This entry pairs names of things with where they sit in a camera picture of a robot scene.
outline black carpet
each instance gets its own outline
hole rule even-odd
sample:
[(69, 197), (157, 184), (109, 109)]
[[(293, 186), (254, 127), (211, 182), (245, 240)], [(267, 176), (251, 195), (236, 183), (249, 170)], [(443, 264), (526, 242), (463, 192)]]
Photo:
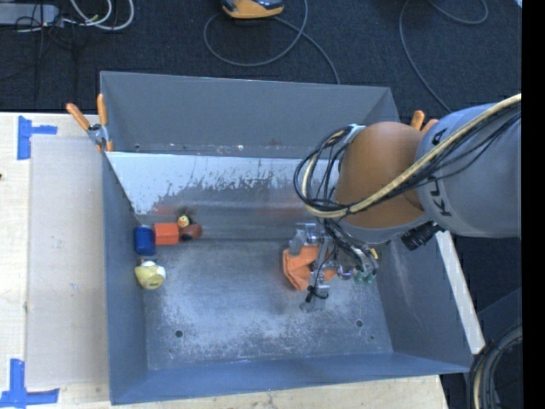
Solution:
[[(52, 3), (75, 16), (68, 0), (17, 1)], [(89, 16), (106, 12), (103, 0), (77, 1)], [(111, 20), (118, 26), (128, 5), (114, 3)], [(442, 118), (521, 91), (522, 9), (514, 0), (284, 3), (278, 16), (284, 22), (250, 26), (223, 14), (212, 20), (219, 13), (215, 0), (134, 0), (134, 20), (119, 32), (69, 23), (30, 33), (2, 26), (0, 110), (64, 112), (72, 101), (95, 113), (103, 70), (386, 86), (406, 123), (416, 109)], [(34, 18), (40, 20), (39, 4)], [(208, 43), (220, 57), (252, 64), (281, 55), (305, 21), (309, 37), (301, 35), (267, 65), (227, 63), (204, 41), (207, 26)], [(519, 239), (457, 237), (456, 248), (477, 312), (521, 286)], [(463, 376), (442, 379), (450, 408), (466, 407)], [(521, 386), (513, 392), (522, 401)]]

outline white cable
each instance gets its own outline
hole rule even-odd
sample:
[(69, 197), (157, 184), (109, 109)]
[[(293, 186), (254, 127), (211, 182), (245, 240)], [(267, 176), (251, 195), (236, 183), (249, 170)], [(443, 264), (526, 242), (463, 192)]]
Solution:
[(135, 17), (135, 4), (133, 3), (133, 0), (128, 0), (128, 2), (129, 2), (129, 8), (130, 8), (129, 18), (122, 25), (112, 26), (112, 27), (98, 25), (95, 27), (98, 27), (99, 29), (103, 29), (105, 31), (115, 32), (115, 31), (120, 31), (124, 29), (125, 27), (127, 27), (128, 25), (130, 25), (130, 23), (133, 22), (133, 19)]
[(72, 4), (73, 8), (76, 10), (76, 12), (79, 14), (80, 17), (82, 17), (85, 22), (80, 23), (78, 21), (64, 19), (67, 23), (77, 24), (79, 26), (98, 26), (101, 23), (105, 22), (108, 18), (110, 18), (110, 15), (112, 14), (112, 0), (106, 0), (108, 2), (108, 12), (101, 20), (93, 20), (91, 18), (88, 18), (82, 10), (79, 8), (79, 6), (76, 3), (76, 0), (70, 0), (70, 3)]
[(67, 20), (67, 19), (64, 19), (64, 21), (66, 21), (68, 23), (72, 23), (72, 24), (77, 24), (78, 26), (93, 26), (93, 27), (97, 27), (99, 29), (103, 29), (103, 30), (109, 31), (109, 32), (120, 31), (120, 30), (124, 29), (125, 27), (127, 27), (128, 25), (130, 25), (132, 23), (132, 21), (133, 21), (133, 19), (135, 17), (135, 5), (133, 3), (133, 0), (127, 0), (129, 2), (129, 9), (130, 9), (129, 18), (127, 19), (127, 21), (125, 21), (122, 25), (119, 25), (119, 26), (103, 26), (104, 22), (106, 20), (108, 20), (108, 18), (110, 18), (110, 15), (112, 14), (112, 0), (106, 0), (106, 1), (108, 2), (108, 13), (106, 14), (106, 16), (104, 16), (102, 18), (102, 20), (92, 21), (92, 19), (88, 18), (81, 11), (81, 9), (76, 4), (75, 0), (70, 0), (70, 3), (74, 7), (74, 9), (85, 20), (85, 22), (80, 23), (78, 21)]

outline power strip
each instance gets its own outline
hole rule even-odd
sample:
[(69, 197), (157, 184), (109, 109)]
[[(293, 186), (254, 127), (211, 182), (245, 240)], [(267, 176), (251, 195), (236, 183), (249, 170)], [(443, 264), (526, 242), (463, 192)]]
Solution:
[(40, 27), (33, 20), (40, 19), (43, 13), (43, 25), (50, 26), (59, 15), (59, 8), (52, 4), (36, 5), (35, 3), (2, 3), (0, 5), (0, 25), (18, 27)]

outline yellow object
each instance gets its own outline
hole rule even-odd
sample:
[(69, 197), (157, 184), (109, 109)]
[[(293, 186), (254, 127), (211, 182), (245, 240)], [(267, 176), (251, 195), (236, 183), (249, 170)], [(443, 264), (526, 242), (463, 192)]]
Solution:
[(166, 278), (164, 268), (153, 261), (145, 261), (136, 267), (135, 274), (138, 283), (146, 290), (156, 290)]
[(190, 222), (191, 222), (191, 220), (189, 219), (189, 216), (187, 216), (187, 215), (182, 215), (182, 216), (178, 217), (178, 227), (179, 228), (184, 228), (184, 227), (189, 226)]

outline wooden table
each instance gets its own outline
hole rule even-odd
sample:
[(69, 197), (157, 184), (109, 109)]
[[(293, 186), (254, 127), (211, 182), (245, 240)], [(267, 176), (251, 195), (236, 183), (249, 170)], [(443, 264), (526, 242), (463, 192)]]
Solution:
[[(21, 114), (31, 119), (34, 126), (40, 124), (57, 126), (57, 135), (40, 137), (83, 135), (81, 128), (68, 114), (0, 113), (0, 311), (3, 315), (0, 323), (0, 359), (3, 361), (0, 363), (0, 391), (9, 387), (9, 360), (26, 359), (28, 226), (31, 214), (29, 203), (32, 157), (17, 160), (18, 117)], [(98, 122), (96, 117), (88, 118), (91, 122)], [(82, 350), (85, 347), (72, 349)], [(28, 384), (26, 386), (29, 392), (45, 390), (32, 388)], [(59, 401), (55, 405), (44, 407), (94, 409), (111, 407), (107, 383), (92, 381), (69, 384), (51, 383), (48, 389), (51, 388), (60, 388)], [(149, 403), (134, 407), (142, 409), (352, 409), (356, 407), (362, 409), (447, 409), (448, 406), (439, 377), (426, 376)]]

